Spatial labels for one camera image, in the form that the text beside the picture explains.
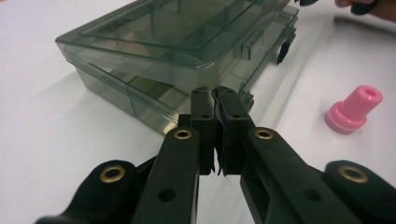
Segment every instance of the plastic storage box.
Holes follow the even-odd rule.
[[[190,92],[249,89],[295,37],[287,1],[139,0],[56,39],[88,89],[160,133],[190,113]]]

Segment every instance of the human hand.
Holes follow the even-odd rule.
[[[350,7],[352,3],[371,4],[373,2],[374,0],[334,0],[338,7]],[[370,14],[387,21],[396,21],[396,0],[378,0]]]

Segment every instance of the pink plastic cap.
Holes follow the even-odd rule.
[[[325,115],[330,128],[349,134],[366,123],[367,115],[382,101],[382,94],[370,86],[359,86],[345,99],[335,103]]]

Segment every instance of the brass insert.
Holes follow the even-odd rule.
[[[192,133],[189,130],[178,130],[175,132],[174,137],[177,139],[188,139],[192,137]]]
[[[274,137],[271,132],[266,130],[257,130],[256,132],[254,132],[254,134],[256,135],[256,137],[264,140],[269,140]]]
[[[355,183],[363,184],[369,180],[369,177],[364,172],[350,165],[340,166],[340,168],[338,168],[338,172],[340,172],[341,176],[344,178]]]
[[[121,180],[125,175],[125,169],[120,165],[107,166],[100,174],[100,180],[104,183],[114,183]]]

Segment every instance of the white table surface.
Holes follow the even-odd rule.
[[[138,165],[163,137],[88,91],[55,38],[131,1],[0,1],[0,223],[34,223],[62,213],[102,162]],[[396,23],[355,17],[332,1],[301,8],[286,60],[266,73],[298,73],[276,129],[310,165],[360,163],[396,186]],[[250,112],[261,112],[261,77]],[[357,86],[384,101],[351,135],[330,130],[323,115]],[[252,223],[238,176],[203,176],[198,223]]]

